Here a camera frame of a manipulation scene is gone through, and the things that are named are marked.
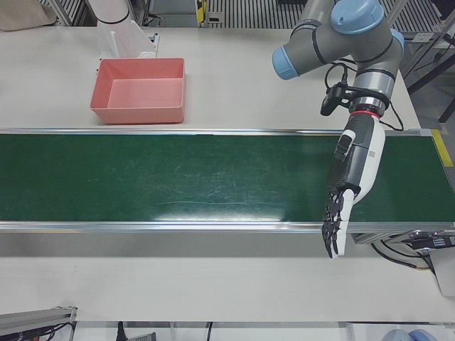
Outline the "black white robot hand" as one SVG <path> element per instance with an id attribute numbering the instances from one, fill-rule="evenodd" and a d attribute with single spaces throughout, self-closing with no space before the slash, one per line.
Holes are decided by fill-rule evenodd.
<path id="1" fill-rule="evenodd" d="M 384 144 L 385 131 L 376 115 L 356 111 L 349 116 L 328 174 L 321 233 L 330 258 L 345 254 L 351 210 L 372 189 Z"/>

